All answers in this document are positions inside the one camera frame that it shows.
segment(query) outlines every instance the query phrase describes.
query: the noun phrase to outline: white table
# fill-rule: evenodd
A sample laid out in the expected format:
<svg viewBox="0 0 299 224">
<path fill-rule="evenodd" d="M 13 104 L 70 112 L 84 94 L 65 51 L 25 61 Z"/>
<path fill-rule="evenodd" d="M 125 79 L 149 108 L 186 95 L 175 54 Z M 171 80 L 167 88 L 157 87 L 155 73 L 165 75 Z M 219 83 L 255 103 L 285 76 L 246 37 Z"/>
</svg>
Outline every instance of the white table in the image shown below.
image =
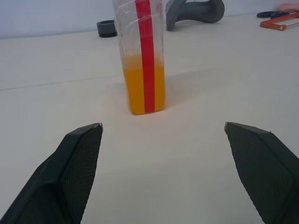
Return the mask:
<svg viewBox="0 0 299 224">
<path fill-rule="evenodd" d="M 116 38 L 1 40 L 0 216 L 65 134 L 102 122 L 83 224 L 263 223 L 223 128 L 271 130 L 299 155 L 299 28 L 259 22 L 165 32 L 167 106 L 143 116 L 128 110 Z"/>
</svg>

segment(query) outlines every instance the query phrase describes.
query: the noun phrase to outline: textured rubber pad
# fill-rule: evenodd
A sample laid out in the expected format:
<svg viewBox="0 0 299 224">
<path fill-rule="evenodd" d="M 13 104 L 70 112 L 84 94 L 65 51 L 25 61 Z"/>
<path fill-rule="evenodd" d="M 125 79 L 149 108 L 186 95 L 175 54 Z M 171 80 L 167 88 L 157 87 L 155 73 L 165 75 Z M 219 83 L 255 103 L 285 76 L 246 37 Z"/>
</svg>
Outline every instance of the textured rubber pad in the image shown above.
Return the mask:
<svg viewBox="0 0 299 224">
<path fill-rule="evenodd" d="M 271 132 L 227 123 L 242 184 L 266 224 L 299 223 L 299 159 Z"/>
</svg>

